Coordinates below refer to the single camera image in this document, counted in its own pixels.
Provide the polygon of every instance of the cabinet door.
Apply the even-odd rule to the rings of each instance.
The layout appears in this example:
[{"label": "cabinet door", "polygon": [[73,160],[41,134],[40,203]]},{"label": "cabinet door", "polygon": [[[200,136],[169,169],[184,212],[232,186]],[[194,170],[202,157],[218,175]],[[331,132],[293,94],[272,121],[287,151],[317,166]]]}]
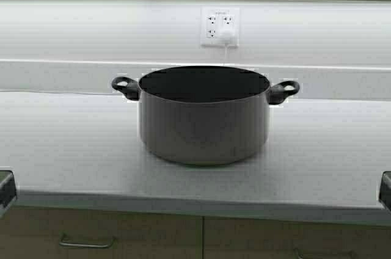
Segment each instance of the cabinet door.
[{"label": "cabinet door", "polygon": [[[108,249],[61,247],[72,244]],[[201,259],[202,218],[116,211],[13,207],[0,219],[0,258]]]},{"label": "cabinet door", "polygon": [[390,243],[391,227],[205,219],[205,259],[374,259]]}]

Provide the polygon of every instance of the outlet cover plate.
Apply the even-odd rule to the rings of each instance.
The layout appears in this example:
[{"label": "outlet cover plate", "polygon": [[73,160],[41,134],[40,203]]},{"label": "outlet cover plate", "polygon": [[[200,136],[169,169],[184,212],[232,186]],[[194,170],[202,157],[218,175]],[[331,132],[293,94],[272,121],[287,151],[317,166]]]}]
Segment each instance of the outlet cover plate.
[{"label": "outlet cover plate", "polygon": [[201,45],[224,47],[219,38],[220,31],[225,28],[224,18],[232,18],[229,28],[235,33],[229,47],[239,46],[240,9],[238,7],[202,7],[201,14]]}]

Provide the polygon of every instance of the pot handle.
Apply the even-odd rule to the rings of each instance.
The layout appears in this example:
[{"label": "pot handle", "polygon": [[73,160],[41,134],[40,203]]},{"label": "pot handle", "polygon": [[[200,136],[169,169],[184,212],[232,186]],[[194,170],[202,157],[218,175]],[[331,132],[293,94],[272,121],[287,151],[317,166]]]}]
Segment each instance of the pot handle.
[{"label": "pot handle", "polygon": [[[126,82],[126,85],[125,86],[119,85],[119,83],[121,82]],[[134,101],[140,100],[140,88],[139,88],[139,84],[135,80],[121,76],[112,80],[111,86],[116,91],[119,91],[122,94],[124,94],[124,96],[129,100],[134,100]]]},{"label": "pot handle", "polygon": [[[287,90],[286,87],[292,86],[293,89]],[[300,91],[300,84],[296,81],[285,81],[280,84],[274,85],[269,89],[268,101],[271,105],[281,104],[289,96],[295,95]]]}]

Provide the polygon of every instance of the gray pot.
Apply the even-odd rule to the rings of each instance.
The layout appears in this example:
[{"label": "gray pot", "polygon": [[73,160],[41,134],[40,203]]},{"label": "gray pot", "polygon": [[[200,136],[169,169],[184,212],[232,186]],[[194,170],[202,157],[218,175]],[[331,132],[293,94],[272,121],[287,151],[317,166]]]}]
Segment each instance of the gray pot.
[{"label": "gray pot", "polygon": [[300,89],[294,81],[270,87],[254,71],[217,66],[167,68],[138,83],[118,77],[112,87],[140,100],[141,139],[152,153],[198,166],[228,164],[258,152],[268,137],[269,105]]}]

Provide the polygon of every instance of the cabinet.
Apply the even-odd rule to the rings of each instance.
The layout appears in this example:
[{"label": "cabinet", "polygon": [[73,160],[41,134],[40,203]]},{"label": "cabinet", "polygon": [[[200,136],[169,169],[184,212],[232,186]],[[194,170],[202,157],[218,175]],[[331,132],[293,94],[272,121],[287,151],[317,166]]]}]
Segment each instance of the cabinet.
[{"label": "cabinet", "polygon": [[389,254],[391,227],[205,219],[205,259],[374,259]]},{"label": "cabinet", "polygon": [[[71,243],[109,249],[61,247]],[[112,211],[12,208],[0,219],[0,253],[6,258],[42,259],[201,259],[202,218]]]}]

